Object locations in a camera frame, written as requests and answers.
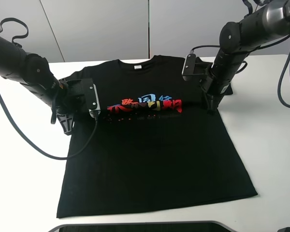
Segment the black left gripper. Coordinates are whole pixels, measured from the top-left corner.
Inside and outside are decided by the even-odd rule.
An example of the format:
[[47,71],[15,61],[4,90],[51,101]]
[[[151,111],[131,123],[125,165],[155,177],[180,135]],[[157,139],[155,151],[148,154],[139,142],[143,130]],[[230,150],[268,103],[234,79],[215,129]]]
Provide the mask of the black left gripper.
[[65,135],[73,130],[73,114],[84,114],[92,109],[92,79],[62,79],[52,97],[52,120],[56,117]]

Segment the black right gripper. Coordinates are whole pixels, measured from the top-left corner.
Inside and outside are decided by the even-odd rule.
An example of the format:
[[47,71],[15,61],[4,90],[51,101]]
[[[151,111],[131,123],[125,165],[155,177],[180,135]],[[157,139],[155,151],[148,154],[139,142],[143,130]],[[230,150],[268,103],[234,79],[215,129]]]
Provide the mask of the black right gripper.
[[206,109],[209,114],[217,111],[219,101],[225,96],[230,80],[223,77],[216,77],[211,69],[206,69],[206,78],[201,83],[201,89],[205,94]]

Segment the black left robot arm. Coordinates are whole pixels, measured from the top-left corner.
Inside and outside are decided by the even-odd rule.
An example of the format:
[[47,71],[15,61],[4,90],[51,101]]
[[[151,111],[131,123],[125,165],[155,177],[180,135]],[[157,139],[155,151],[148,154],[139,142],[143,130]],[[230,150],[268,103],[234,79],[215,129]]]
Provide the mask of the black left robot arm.
[[0,37],[0,76],[19,82],[31,94],[52,108],[52,123],[58,120],[66,135],[71,135],[76,113],[92,114],[98,107],[93,81],[58,80],[48,61]]

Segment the dark robot base panel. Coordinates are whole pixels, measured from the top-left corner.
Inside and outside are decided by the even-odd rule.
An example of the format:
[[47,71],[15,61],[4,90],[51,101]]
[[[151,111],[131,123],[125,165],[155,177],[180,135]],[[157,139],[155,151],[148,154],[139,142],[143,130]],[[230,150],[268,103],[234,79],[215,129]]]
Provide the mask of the dark robot base panel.
[[233,232],[213,221],[63,224],[50,232]]

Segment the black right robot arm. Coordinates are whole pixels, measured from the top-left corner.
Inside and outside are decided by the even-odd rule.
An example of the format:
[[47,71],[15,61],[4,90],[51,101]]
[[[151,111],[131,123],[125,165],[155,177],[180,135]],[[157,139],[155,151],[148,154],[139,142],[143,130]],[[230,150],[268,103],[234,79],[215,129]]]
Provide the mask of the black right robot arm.
[[252,52],[290,37],[290,0],[273,0],[240,22],[228,22],[220,32],[220,49],[206,69],[203,101],[213,113],[243,61]]

